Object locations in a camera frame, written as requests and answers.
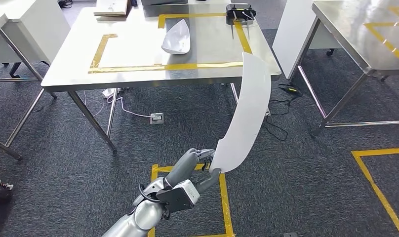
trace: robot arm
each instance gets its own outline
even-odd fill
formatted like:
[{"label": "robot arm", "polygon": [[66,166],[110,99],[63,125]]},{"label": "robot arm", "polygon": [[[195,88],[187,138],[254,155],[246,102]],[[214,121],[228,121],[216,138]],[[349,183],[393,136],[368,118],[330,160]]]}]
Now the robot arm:
[{"label": "robot arm", "polygon": [[189,149],[165,178],[155,179],[142,190],[144,195],[134,200],[133,211],[115,222],[103,237],[145,237],[161,219],[166,219],[166,212],[193,208],[200,194],[217,183],[221,173],[221,169],[214,169],[199,183],[189,180],[199,160],[212,156],[214,150]]}]

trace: electrical outlet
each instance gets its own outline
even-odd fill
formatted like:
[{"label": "electrical outlet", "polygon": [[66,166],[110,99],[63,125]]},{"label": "electrical outlet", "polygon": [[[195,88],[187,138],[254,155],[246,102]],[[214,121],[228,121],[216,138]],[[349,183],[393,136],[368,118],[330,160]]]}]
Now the electrical outlet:
[{"label": "electrical outlet", "polygon": [[163,124],[164,115],[163,113],[155,113],[150,115],[150,124]]}]

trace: black shoe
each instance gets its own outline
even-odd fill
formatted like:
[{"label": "black shoe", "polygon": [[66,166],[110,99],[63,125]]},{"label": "black shoe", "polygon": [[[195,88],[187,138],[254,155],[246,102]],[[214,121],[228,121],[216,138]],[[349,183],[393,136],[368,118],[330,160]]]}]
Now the black shoe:
[{"label": "black shoe", "polygon": [[12,200],[12,188],[13,185],[0,184],[0,205],[7,204]]}]

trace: yellow tape outline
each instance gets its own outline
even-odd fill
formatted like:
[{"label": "yellow tape outline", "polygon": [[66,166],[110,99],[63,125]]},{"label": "yellow tape outline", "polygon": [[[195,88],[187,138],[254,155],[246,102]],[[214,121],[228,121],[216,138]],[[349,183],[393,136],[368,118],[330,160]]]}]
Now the yellow tape outline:
[{"label": "yellow tape outline", "polygon": [[[226,16],[226,13],[194,13],[194,14],[162,14],[159,15],[158,28],[164,28],[166,18],[193,18],[193,17],[221,17]],[[244,52],[252,53],[249,42],[247,41],[246,35],[243,31],[240,22],[234,23],[236,32],[238,34],[241,46]],[[96,53],[93,57],[92,63],[88,74],[97,73],[118,73],[118,72],[136,72],[136,71],[172,71],[172,70],[195,70],[205,68],[230,68],[230,67],[242,67],[243,62],[224,62],[224,63],[199,63],[199,64],[168,64],[168,65],[147,65],[147,66],[128,66],[128,67],[99,67],[99,63],[102,59],[102,55],[105,51],[105,47],[110,38],[117,38],[117,34],[105,34],[102,36]]]},{"label": "yellow tape outline", "polygon": [[375,184],[374,179],[372,178],[370,172],[368,171],[367,166],[365,166],[364,162],[362,161],[362,157],[364,156],[381,156],[381,155],[393,155],[399,154],[399,148],[393,149],[382,149],[382,150],[367,150],[367,151],[351,151],[352,155],[354,156],[355,161],[359,165],[361,171],[370,182],[375,194],[377,194],[378,199],[380,199],[381,203],[384,206],[384,209],[387,211],[388,215],[392,219],[394,225],[396,226],[397,230],[399,231],[399,218],[397,217],[395,211],[393,210],[392,206],[390,205],[389,201],[387,201],[386,197],[384,196],[383,192],[380,188]]},{"label": "yellow tape outline", "polygon": [[[204,164],[197,164],[195,166],[195,170],[200,170]],[[173,166],[165,166],[159,167],[158,164],[152,165],[152,181],[157,179],[159,172],[170,172]],[[233,232],[233,225],[232,225],[232,218],[230,215],[230,207],[229,207],[229,198],[227,193],[227,184],[226,184],[226,175],[224,173],[220,174],[219,177],[220,182],[220,193],[221,193],[221,202],[223,207],[223,218],[224,218],[224,226],[226,229],[225,234],[218,234],[218,235],[209,235],[209,236],[199,236],[199,237],[235,237],[236,235]],[[155,237],[156,230],[155,228],[151,229],[147,234],[147,237]]]},{"label": "yellow tape outline", "polygon": [[[399,17],[399,6],[390,6],[388,9]],[[364,25],[378,39],[378,41],[384,44],[388,50],[390,50],[397,58],[399,58],[399,50],[375,29],[375,27],[399,26],[399,22],[369,22],[365,23]]]}]

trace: white plastic sheet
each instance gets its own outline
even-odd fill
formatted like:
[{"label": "white plastic sheet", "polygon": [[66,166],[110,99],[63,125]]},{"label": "white plastic sheet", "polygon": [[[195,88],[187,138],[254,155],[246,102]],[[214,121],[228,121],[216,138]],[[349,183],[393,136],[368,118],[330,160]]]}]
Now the white plastic sheet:
[{"label": "white plastic sheet", "polygon": [[271,96],[271,75],[268,65],[256,56],[243,53],[243,78],[239,102],[223,139],[218,141],[210,172],[222,173],[237,168],[249,154],[261,128]]}]

